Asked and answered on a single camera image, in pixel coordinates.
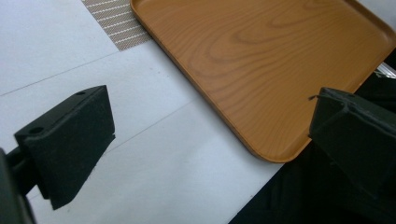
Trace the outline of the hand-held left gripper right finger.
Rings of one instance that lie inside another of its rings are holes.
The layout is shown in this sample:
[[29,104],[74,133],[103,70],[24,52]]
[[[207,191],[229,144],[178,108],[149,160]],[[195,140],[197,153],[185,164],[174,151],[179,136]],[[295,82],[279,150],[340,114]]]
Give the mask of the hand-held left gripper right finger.
[[396,114],[323,88],[309,136],[346,177],[337,205],[374,224],[396,224]]

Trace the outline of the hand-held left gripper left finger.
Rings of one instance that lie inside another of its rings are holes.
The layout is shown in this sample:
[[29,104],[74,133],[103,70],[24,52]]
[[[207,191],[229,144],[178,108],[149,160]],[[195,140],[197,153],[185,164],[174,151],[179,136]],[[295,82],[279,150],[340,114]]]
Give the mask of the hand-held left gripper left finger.
[[21,193],[39,187],[53,209],[70,203],[115,139],[106,86],[71,95],[14,137],[13,170]]

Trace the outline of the metal stand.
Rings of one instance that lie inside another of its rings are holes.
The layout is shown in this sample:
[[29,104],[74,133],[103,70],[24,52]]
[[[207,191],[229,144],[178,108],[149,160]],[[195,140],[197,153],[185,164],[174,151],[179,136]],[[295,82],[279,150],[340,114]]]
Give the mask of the metal stand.
[[396,70],[387,65],[386,63],[381,63],[376,69],[375,74],[378,77],[386,77],[396,79]]

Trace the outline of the wooden tray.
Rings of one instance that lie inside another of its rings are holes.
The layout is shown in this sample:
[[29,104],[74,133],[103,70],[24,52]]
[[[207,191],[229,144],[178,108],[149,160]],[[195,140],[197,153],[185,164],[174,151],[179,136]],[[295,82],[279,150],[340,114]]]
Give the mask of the wooden tray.
[[313,96],[356,91],[396,49],[357,0],[130,0],[134,15],[255,156],[296,158]]

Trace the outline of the woven striped placemat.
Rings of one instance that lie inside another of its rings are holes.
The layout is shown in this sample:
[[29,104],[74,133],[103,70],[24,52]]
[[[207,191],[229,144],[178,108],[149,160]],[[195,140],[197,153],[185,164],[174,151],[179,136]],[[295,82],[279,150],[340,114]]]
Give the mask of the woven striped placemat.
[[131,0],[81,0],[119,51],[150,41],[134,16]]

